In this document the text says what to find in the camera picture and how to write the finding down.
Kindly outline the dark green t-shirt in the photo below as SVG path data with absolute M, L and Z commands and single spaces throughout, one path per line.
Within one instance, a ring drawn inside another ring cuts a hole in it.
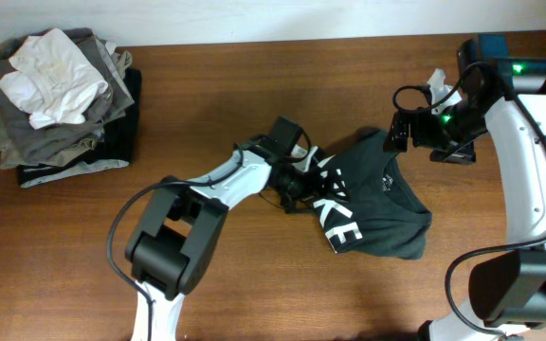
M 312 207 L 337 254 L 402 260 L 424 255 L 432 213 L 401 174 L 397 154 L 383 150 L 387 134 L 365 128 L 348 149 L 318 162 L 328 192 Z

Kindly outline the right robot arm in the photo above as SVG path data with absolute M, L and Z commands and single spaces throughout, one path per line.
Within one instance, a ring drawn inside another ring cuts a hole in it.
M 460 77 L 433 73 L 426 105 L 398 107 L 384 148 L 430 149 L 434 162 L 471 165 L 475 140 L 493 139 L 500 165 L 506 242 L 473 251 L 468 297 L 425 322 L 421 340 L 520 340 L 546 328 L 546 60 L 515 58 L 500 34 L 458 49 Z

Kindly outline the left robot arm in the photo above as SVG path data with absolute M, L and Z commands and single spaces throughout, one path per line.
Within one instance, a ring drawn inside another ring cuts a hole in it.
M 298 140 L 254 136 L 209 173 L 190 180 L 167 176 L 130 199 L 150 197 L 125 246 L 131 272 L 121 275 L 137 293 L 133 341 L 175 338 L 184 298 L 208 270 L 232 209 L 273 188 L 290 212 L 314 190 L 324 152 Z

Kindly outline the white folded garment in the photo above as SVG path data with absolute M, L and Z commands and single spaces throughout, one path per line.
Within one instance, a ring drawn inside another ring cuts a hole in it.
M 60 29 L 29 36 L 8 58 L 13 71 L 0 80 L 10 102 L 28 114 L 32 129 L 78 125 L 108 82 Z

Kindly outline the beige folded garment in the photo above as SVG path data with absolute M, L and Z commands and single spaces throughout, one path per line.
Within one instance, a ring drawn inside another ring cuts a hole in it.
M 22 112 L 0 89 L 0 168 L 18 166 L 63 167 L 103 138 L 104 125 L 125 116 L 135 103 L 105 43 L 96 36 L 74 41 L 86 59 L 103 74 L 108 88 L 92 100 L 79 125 L 34 130 Z

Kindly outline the dark grey folded garment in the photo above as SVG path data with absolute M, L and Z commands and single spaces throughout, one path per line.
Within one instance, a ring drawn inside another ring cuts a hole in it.
M 105 42 L 89 28 L 52 28 L 0 51 L 0 135 L 20 162 L 49 159 L 134 103 Z

